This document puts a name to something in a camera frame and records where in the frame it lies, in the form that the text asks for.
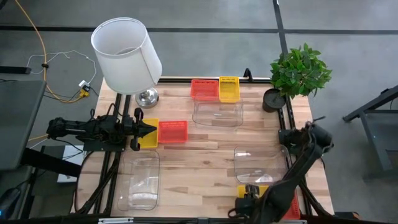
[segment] gray floor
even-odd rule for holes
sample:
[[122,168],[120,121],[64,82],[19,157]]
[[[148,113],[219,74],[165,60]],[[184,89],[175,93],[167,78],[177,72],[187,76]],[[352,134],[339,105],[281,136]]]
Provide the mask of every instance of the gray floor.
[[[271,0],[21,0],[21,4],[38,26],[97,26],[107,19],[127,16],[141,20],[147,27],[277,28]],[[286,29],[398,29],[395,0],[280,0],[279,4]],[[0,11],[0,24],[29,25],[13,1]],[[95,60],[90,35],[42,32],[48,52],[78,50]],[[151,33],[150,37],[164,66],[163,75],[240,76],[249,67],[254,76],[269,77],[269,64],[280,54],[278,34]],[[334,135],[335,148],[325,155],[325,162],[335,210],[356,211],[366,220],[398,223],[398,182],[362,180],[362,175],[379,169],[375,152],[359,120],[350,124],[341,120],[385,88],[398,84],[398,35],[289,34],[286,39],[288,47],[306,42],[318,49],[333,69],[331,82],[316,98],[310,97],[310,106],[315,118],[327,117],[320,124]],[[0,31],[0,49],[0,65],[23,66],[30,55],[42,53],[35,34],[26,31]],[[60,55],[50,62],[49,85],[59,94],[74,94],[77,84],[93,74],[89,61],[71,56],[66,59]],[[37,71],[40,64],[41,60],[36,58],[31,67]],[[96,90],[100,88],[101,77],[99,70],[93,81]],[[0,78],[29,80],[42,76]],[[57,116],[89,118],[88,112],[95,107],[96,100],[93,95],[64,105],[44,98],[31,136],[43,134],[49,119]],[[392,107],[398,108],[398,102]],[[77,143],[73,138],[67,139]],[[23,170],[8,176],[14,178],[9,180],[3,175],[0,190],[26,178]],[[68,212],[72,189],[63,199],[54,192],[43,194],[43,203],[36,205],[42,208],[35,210],[35,216]],[[54,201],[62,206],[49,206]]]

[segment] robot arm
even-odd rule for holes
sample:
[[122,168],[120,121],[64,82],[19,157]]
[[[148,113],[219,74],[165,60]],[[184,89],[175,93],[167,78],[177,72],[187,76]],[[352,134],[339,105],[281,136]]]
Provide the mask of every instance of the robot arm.
[[156,130],[156,127],[145,124],[143,112],[136,108],[133,118],[126,116],[120,121],[117,116],[102,115],[88,121],[67,121],[55,118],[49,122],[47,134],[49,138],[56,139],[72,134],[85,143],[85,151],[122,151],[126,145],[127,136],[133,136],[130,147],[134,151],[140,150],[138,138],[144,137]]
[[246,186],[244,198],[235,200],[234,217],[246,217],[247,224],[268,224],[278,222],[290,208],[294,191],[313,163],[328,152],[333,143],[331,135],[314,123],[307,123],[303,129],[289,130],[282,138],[285,146],[298,147],[300,155],[282,180],[270,186],[262,197],[258,197],[256,186]]

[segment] white lamp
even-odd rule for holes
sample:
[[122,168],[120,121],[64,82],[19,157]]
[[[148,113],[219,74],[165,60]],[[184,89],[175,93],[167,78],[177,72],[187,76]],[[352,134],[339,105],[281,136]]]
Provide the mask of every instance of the white lamp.
[[162,74],[162,64],[140,21],[125,17],[108,20],[94,30],[91,44],[112,90],[135,94],[143,108],[157,104],[159,96],[153,86]]

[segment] red basket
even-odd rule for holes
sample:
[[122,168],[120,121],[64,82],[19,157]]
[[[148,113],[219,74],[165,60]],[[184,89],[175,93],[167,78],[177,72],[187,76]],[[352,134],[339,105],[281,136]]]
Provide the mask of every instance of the red basket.
[[185,142],[187,139],[187,121],[159,121],[159,142]]
[[286,212],[284,220],[299,220],[300,219],[300,207],[299,200],[297,200],[297,193],[294,192],[294,198],[292,200],[292,204],[290,205],[289,210]]
[[201,100],[206,100],[207,96],[218,98],[218,81],[217,80],[192,80],[191,97],[194,99],[200,95]]

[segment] butcher block tabletop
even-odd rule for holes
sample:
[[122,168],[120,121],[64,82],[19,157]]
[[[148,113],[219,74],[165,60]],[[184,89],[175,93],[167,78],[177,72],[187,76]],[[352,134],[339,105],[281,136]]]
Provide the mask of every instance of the butcher block tabletop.
[[[259,148],[266,151],[280,150],[278,140],[278,114],[262,110],[262,96],[272,88],[271,84],[240,84],[243,101],[243,124],[235,130],[197,128],[192,121],[194,101],[190,96],[190,83],[158,83],[159,102],[150,109],[143,109],[144,118],[160,121],[186,120],[188,140],[185,143],[162,144],[155,148],[159,153],[159,198],[152,210],[122,211],[118,207],[123,182],[123,162],[113,198],[112,217],[210,217],[226,218],[228,210],[234,207],[238,182],[234,170],[234,150],[238,148]],[[103,81],[96,106],[96,115],[106,114],[114,103],[116,93]],[[307,97],[297,96],[292,100],[297,128],[312,119]],[[124,108],[124,98],[119,111]],[[129,114],[133,116],[137,104],[131,97]],[[136,152],[128,146],[122,153],[122,160]],[[94,152],[82,168],[78,182],[77,205],[80,208],[98,186],[103,163],[103,152]],[[272,176],[282,177],[286,164],[283,161],[268,162]],[[316,161],[306,174],[308,188],[330,213],[333,213],[325,170],[321,161]],[[300,209],[302,194],[298,190]],[[108,187],[104,190],[102,209],[106,203]]]

